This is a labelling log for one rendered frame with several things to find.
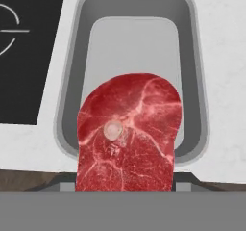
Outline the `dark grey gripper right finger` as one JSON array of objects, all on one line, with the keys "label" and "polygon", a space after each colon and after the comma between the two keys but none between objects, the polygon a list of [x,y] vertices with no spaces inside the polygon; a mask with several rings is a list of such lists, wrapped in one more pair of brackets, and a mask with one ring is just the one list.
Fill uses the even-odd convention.
[{"label": "dark grey gripper right finger", "polygon": [[175,172],[173,177],[173,192],[203,192],[209,191],[210,187],[202,183],[190,172]]}]

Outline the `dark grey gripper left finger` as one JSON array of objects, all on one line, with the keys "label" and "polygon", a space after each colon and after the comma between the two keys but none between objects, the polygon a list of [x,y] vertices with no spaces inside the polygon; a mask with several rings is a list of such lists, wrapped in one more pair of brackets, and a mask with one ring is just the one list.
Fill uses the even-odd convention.
[{"label": "dark grey gripper left finger", "polygon": [[75,173],[59,173],[48,183],[40,186],[39,190],[47,192],[73,192],[75,190],[75,182]]}]

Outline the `red raw steak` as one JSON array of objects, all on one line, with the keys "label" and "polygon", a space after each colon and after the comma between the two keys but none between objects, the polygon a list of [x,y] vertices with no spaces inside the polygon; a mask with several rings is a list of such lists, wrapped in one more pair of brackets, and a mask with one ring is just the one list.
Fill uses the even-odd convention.
[{"label": "red raw steak", "polygon": [[150,73],[114,77],[96,88],[77,116],[78,191],[170,191],[182,103]]}]

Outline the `grey tupperware container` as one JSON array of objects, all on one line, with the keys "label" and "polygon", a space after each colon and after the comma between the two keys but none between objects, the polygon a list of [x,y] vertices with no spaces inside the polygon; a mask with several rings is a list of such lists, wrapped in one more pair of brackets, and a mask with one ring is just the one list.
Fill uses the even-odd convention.
[{"label": "grey tupperware container", "polygon": [[193,0],[79,0],[57,109],[61,151],[78,153],[76,119],[85,98],[110,78],[132,72],[173,84],[183,103],[176,163],[201,157],[209,123]]}]

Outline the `black hob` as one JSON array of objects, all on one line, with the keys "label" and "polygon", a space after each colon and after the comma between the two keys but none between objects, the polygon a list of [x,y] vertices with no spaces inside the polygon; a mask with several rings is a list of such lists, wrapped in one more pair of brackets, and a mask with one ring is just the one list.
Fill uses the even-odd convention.
[{"label": "black hob", "polygon": [[35,125],[63,0],[0,0],[0,124]]}]

